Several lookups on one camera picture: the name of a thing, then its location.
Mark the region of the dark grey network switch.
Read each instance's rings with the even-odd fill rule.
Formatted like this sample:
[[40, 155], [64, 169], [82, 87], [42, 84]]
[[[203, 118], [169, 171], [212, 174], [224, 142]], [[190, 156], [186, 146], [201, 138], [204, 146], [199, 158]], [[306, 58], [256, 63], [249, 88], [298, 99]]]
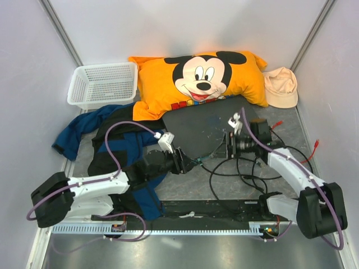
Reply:
[[174, 147], [180, 147], [192, 159], [205, 158], [211, 157], [224, 132], [234, 130], [228, 120], [241, 108], [248, 121], [258, 117], [256, 110], [260, 107], [238, 95], [166, 112], [162, 120], [166, 130], [174, 134]]

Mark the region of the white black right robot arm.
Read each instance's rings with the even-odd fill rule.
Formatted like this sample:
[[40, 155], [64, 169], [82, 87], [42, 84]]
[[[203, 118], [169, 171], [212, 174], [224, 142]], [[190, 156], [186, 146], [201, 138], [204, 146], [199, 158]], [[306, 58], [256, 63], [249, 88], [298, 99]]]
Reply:
[[241, 122], [238, 114], [229, 119], [233, 131], [227, 132], [227, 155], [237, 159], [254, 153], [274, 169], [298, 196], [288, 198], [279, 192], [264, 194], [257, 206], [258, 217], [271, 220], [275, 215], [295, 222], [308, 239], [342, 233], [348, 227], [343, 192], [337, 183], [327, 183], [304, 167], [281, 140], [272, 138], [265, 119]]

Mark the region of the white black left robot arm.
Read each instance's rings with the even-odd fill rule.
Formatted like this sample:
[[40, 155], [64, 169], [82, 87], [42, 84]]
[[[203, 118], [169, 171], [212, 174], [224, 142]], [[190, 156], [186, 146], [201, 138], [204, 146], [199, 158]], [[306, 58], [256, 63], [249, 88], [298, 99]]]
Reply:
[[26, 218], [36, 221], [39, 228], [86, 215], [118, 220], [123, 207], [111, 200], [112, 194], [141, 189], [168, 173], [186, 174], [195, 166], [197, 162], [177, 148], [173, 152], [150, 151], [141, 160], [109, 174], [75, 178], [57, 172], [31, 193], [33, 207]]

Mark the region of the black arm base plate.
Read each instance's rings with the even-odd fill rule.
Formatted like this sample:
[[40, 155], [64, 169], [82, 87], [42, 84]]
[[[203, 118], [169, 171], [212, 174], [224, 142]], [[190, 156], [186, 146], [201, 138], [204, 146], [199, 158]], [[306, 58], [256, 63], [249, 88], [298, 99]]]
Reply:
[[259, 200], [224, 200], [226, 210], [217, 200], [163, 201], [164, 215], [146, 220], [146, 228], [247, 228], [251, 222], [277, 224], [283, 217], [264, 212]]

